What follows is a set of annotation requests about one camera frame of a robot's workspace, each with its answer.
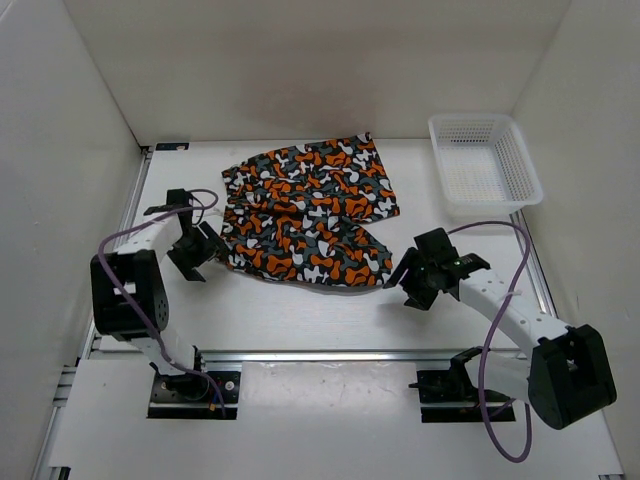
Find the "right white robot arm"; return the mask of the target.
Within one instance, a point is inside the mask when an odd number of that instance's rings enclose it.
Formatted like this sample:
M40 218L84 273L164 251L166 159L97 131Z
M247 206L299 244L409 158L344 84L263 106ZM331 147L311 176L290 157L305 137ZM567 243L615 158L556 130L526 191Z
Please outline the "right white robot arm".
M490 321L519 348L511 358L472 347L446 371L421 374L413 388L432 403L477 402L494 392L529 405L549 427L561 430L617 400L601 334L571 326L520 297L480 256L461 255L442 228L414 239L387 285L399 285L407 306L427 311L449 294Z

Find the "orange camouflage shorts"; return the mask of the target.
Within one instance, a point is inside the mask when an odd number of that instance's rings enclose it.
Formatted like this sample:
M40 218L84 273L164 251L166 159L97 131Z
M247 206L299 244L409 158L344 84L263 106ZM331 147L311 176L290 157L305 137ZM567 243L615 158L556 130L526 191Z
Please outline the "orange camouflage shorts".
M391 251L365 228L400 213L371 134L259 153L221 176L229 268L330 287L391 276Z

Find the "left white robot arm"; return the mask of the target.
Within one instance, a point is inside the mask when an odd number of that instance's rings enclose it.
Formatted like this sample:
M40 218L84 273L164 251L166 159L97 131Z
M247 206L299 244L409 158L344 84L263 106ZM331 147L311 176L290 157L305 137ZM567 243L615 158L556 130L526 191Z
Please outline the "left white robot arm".
M226 244L195 214L206 205L198 189L171 189L162 205L144 212L145 220L101 240L90 262L94 324L102 335L127 343L146 355L166 388L188 400L200 400L216 387L198 348L183 341L169 325L169 301L160 263L169 259L183 278L203 282L198 268L224 259Z

